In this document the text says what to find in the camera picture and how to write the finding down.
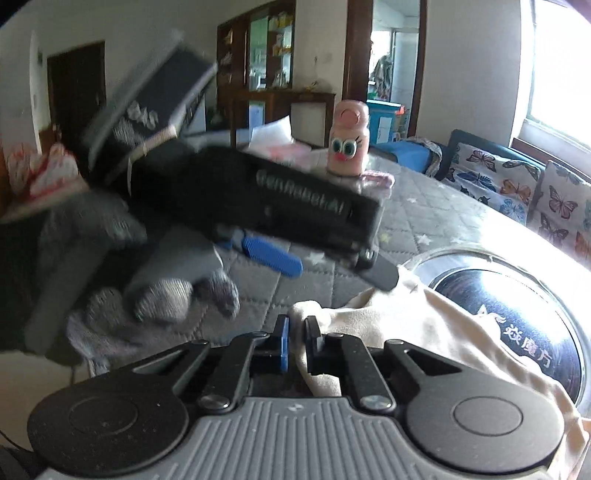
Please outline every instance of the chinese characters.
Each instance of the chinese characters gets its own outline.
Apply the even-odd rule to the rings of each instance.
[[[488,313],[485,305],[482,305],[478,310],[477,315],[494,315],[497,323],[502,324],[506,322],[506,318],[497,313]],[[505,331],[501,335],[506,335],[511,342],[515,342],[519,348],[529,354],[530,357],[537,360],[545,368],[549,368],[552,363],[552,356],[549,351],[540,347],[533,338],[523,337],[523,331],[519,330],[512,323],[505,327]]]

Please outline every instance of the butterfly pattern pillow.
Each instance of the butterfly pattern pillow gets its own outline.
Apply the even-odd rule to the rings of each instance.
[[[528,227],[591,268],[591,185],[549,163]]]
[[[458,144],[444,183],[525,225],[541,169]]]

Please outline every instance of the ceiling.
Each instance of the ceiling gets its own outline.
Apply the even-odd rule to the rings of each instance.
[[[393,9],[402,13],[405,17],[418,17],[421,9],[420,0],[381,0]]]

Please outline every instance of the doorway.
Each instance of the doorway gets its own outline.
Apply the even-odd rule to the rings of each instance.
[[[427,0],[348,0],[343,98],[368,103],[370,144],[415,135],[426,31]]]
[[[106,101],[105,42],[47,58],[51,122],[69,150]]]

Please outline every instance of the dark wooden door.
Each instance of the dark wooden door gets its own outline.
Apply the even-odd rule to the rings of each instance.
[[[75,150],[82,132],[105,104],[105,43],[94,43],[47,59],[51,121],[62,143]]]

